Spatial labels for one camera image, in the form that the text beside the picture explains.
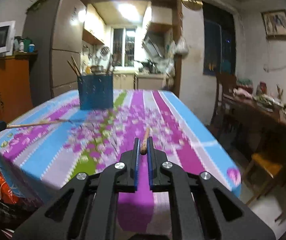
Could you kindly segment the wooden chopstick four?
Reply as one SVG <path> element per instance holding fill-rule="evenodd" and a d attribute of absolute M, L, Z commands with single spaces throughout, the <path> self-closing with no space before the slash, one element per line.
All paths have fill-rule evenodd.
<path fill-rule="evenodd" d="M 72 121 L 68 120 L 68 119 L 59 119 L 59 120 L 53 120 L 53 121 L 41 121 L 41 122 L 32 123 L 32 124 L 7 125 L 6 129 L 27 128 L 27 127 L 44 126 L 44 125 L 55 125 L 55 124 L 60 124 L 60 123 L 65 123 L 65 122 L 72 123 Z"/>

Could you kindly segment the wooden chopstick ten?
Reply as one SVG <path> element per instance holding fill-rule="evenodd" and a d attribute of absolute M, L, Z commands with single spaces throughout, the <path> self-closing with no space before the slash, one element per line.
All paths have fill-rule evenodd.
<path fill-rule="evenodd" d="M 143 138 L 143 141 L 141 143 L 141 148 L 140 148 L 140 154 L 141 155 L 146 155 L 147 154 L 147 140 L 148 137 L 150 136 L 150 127 L 147 126 L 146 131 L 145 131 L 145 135 Z"/>

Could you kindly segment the wooden chopstick two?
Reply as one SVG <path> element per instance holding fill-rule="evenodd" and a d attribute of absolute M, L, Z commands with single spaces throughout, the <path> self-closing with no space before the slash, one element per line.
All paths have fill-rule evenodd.
<path fill-rule="evenodd" d="M 73 67 L 74 67 L 77 75 L 81 76 L 82 74 L 81 74 L 80 70 L 78 69 L 78 65 L 76 64 L 76 61 L 72 55 L 71 55 L 71 61 L 72 61 Z"/>

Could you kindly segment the wooden chopstick one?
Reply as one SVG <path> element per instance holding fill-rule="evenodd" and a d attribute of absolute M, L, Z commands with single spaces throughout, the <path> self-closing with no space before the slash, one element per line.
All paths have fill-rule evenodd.
<path fill-rule="evenodd" d="M 67 60 L 68 65 L 70 66 L 70 68 L 73 70 L 73 72 L 76 74 L 76 76 L 79 76 L 77 69 L 74 67 L 74 65 Z"/>

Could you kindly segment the wooden chopstick seven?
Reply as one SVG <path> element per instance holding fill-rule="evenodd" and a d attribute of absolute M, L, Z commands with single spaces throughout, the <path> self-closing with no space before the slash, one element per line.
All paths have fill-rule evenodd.
<path fill-rule="evenodd" d="M 110 66 L 111 66 L 111 62 L 109 61 L 107 64 L 106 75 L 109 74 Z"/>

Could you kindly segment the colourful floral tablecloth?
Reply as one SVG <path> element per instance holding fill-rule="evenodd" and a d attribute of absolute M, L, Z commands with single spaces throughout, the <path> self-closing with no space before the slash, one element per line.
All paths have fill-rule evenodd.
<path fill-rule="evenodd" d="M 0 171 L 13 193 L 47 203 L 76 174 L 89 175 L 133 149 L 147 126 L 154 147 L 185 171 L 210 172 L 233 194 L 241 192 L 239 169 L 200 120 L 173 93 L 114 90 L 111 110 L 82 111 L 78 91 L 42 103 L 13 124 L 68 119 L 55 125 L 0 132 Z"/>

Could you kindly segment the orange plastic bag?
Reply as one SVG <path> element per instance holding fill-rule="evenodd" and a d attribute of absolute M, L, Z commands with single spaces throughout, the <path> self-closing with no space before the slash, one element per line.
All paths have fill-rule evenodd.
<path fill-rule="evenodd" d="M 19 198 L 12 192 L 2 174 L 0 174 L 0 200 L 10 205 L 15 205 L 19 202 Z"/>

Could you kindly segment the small wooden stool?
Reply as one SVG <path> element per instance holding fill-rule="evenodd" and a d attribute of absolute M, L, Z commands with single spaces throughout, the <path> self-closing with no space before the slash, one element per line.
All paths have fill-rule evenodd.
<path fill-rule="evenodd" d="M 256 168 L 264 172 L 264 182 L 258 190 L 251 184 L 251 176 Z M 286 183 L 286 158 L 267 152 L 254 153 L 242 175 L 242 180 L 245 184 L 249 183 L 253 191 L 253 196 L 246 203 L 250 206 L 253 201 L 267 195 L 278 183 Z"/>

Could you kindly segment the white medicine bottle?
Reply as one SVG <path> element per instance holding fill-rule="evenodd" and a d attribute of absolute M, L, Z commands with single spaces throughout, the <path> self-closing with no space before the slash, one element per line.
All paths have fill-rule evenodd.
<path fill-rule="evenodd" d="M 23 42 L 23 40 L 21 40 L 20 42 L 19 42 L 19 52 L 24 52 L 24 50 L 25 50 L 25 45 L 24 45 L 24 42 Z"/>

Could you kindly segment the blue lidded jar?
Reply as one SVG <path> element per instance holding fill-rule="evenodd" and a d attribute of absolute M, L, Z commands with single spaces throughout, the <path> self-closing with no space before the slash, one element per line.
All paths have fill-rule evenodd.
<path fill-rule="evenodd" d="M 35 50 L 35 45 L 33 43 L 30 43 L 28 46 L 28 52 L 33 53 Z"/>

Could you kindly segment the dark wooden side table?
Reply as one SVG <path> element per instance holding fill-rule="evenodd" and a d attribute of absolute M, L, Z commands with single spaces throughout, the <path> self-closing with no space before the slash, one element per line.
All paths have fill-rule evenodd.
<path fill-rule="evenodd" d="M 242 126 L 261 135 L 258 151 L 286 153 L 286 116 L 281 109 L 269 112 L 254 100 L 239 96 L 229 96 L 227 102 Z"/>

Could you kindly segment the blue perforated utensil holder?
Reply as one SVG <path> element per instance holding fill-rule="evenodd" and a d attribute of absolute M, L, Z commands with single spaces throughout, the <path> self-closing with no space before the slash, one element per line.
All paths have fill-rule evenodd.
<path fill-rule="evenodd" d="M 104 110 L 114 106 L 113 76 L 89 74 L 77 78 L 80 109 Z"/>

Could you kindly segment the grey tall refrigerator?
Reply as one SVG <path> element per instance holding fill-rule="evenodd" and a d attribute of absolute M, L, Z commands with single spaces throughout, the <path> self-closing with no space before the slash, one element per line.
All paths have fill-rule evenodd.
<path fill-rule="evenodd" d="M 85 16 L 80 0 L 39 0 L 27 10 L 22 34 L 38 53 L 29 72 L 34 106 L 77 89 L 69 62 L 81 64 Z"/>

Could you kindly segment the white hanging plastic bag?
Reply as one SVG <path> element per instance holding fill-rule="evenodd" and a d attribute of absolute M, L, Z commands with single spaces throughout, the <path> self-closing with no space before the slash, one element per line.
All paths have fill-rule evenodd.
<path fill-rule="evenodd" d="M 186 43 L 185 38 L 183 38 L 182 36 L 178 39 L 175 48 L 175 53 L 181 56 L 186 56 L 189 53 L 189 47 Z"/>

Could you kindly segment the round gold wall clock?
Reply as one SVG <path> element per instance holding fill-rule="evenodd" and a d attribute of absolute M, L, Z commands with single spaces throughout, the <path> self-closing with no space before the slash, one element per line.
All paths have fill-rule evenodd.
<path fill-rule="evenodd" d="M 202 0 L 181 0 L 183 5 L 190 10 L 198 11 L 203 8 Z"/>

